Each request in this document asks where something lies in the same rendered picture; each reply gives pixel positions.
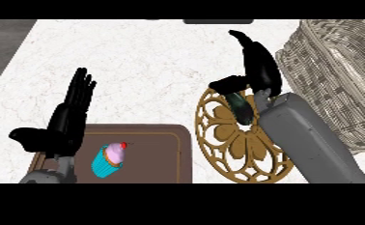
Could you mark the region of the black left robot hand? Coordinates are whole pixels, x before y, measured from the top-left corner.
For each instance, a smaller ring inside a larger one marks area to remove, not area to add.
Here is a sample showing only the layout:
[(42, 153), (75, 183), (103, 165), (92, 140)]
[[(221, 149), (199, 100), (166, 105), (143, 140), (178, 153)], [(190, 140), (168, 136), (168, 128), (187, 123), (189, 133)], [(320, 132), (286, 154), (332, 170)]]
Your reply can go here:
[(42, 152), (47, 158), (75, 156), (82, 144), (87, 111), (97, 82), (85, 68), (78, 68), (45, 128), (14, 128), (8, 137), (29, 153)]

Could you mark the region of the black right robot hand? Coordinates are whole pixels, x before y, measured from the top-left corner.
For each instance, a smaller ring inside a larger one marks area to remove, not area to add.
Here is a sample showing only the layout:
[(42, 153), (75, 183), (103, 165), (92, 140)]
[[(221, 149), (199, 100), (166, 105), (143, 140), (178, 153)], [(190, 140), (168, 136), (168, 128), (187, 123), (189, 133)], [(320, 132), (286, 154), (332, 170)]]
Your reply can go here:
[(282, 78), (273, 57), (264, 46), (254, 42), (239, 31), (228, 30), (228, 35), (237, 39), (243, 55), (243, 75), (231, 75), (209, 83), (208, 87), (227, 95), (251, 87), (252, 93), (270, 90), (270, 97), (280, 94)]

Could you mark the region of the dark green eggplant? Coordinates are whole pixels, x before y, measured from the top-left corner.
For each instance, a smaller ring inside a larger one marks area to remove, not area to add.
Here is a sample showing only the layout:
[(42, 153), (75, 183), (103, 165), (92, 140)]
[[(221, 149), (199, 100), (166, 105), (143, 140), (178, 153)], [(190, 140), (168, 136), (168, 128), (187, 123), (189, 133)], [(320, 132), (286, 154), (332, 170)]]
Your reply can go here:
[(254, 110), (248, 101), (237, 93), (224, 95), (224, 99), (237, 124), (248, 126), (254, 121)]

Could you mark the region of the pale wicker basket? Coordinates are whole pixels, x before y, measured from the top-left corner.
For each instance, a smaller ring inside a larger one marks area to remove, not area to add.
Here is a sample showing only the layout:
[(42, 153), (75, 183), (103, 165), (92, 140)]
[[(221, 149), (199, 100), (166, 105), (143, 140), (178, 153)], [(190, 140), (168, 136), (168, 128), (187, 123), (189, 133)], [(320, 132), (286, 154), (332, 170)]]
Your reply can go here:
[(274, 60), (348, 151), (365, 153), (365, 19), (302, 19)]

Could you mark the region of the round gold openwork placemat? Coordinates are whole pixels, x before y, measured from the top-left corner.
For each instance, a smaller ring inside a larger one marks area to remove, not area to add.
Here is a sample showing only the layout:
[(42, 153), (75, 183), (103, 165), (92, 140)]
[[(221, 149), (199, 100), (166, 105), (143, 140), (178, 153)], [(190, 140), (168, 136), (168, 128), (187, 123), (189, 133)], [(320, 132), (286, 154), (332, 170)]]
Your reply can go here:
[(254, 110), (252, 122), (239, 128), (222, 96), (206, 89), (194, 110), (194, 135), (200, 152), (214, 169), (236, 183), (276, 183), (293, 163), (258, 126), (254, 96), (239, 95)]

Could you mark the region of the pink cupcake in blue wrapper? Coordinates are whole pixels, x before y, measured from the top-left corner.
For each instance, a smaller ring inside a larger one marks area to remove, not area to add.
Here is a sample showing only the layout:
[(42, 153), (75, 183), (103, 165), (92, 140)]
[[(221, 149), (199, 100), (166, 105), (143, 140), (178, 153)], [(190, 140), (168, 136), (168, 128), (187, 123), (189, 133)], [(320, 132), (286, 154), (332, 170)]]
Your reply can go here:
[(122, 168), (126, 143), (110, 143), (100, 147), (91, 162), (91, 171), (97, 178), (106, 178)]

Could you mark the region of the brown cutting board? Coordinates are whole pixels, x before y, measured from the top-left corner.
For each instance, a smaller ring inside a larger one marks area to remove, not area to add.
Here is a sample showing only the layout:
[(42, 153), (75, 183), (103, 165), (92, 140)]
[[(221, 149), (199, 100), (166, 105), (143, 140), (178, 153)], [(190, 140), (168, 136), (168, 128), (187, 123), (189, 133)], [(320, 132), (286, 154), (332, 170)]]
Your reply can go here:
[[(103, 145), (128, 144), (121, 169), (100, 179), (91, 161)], [(73, 158), (76, 183), (191, 183), (190, 135), (180, 125), (87, 124)]]

